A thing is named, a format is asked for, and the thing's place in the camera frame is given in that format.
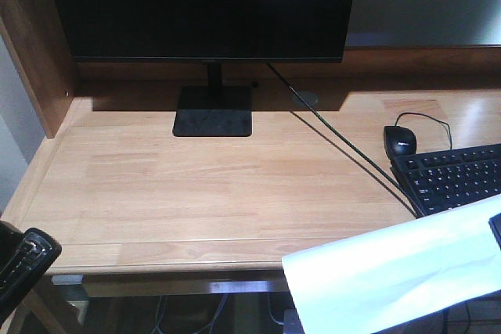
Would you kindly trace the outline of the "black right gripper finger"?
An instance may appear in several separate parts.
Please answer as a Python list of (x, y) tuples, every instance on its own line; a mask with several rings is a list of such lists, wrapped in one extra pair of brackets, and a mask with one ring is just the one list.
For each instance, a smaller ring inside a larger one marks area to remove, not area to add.
[(501, 214), (497, 214), (488, 220), (488, 224), (491, 228), (492, 234), (499, 246), (501, 248)]

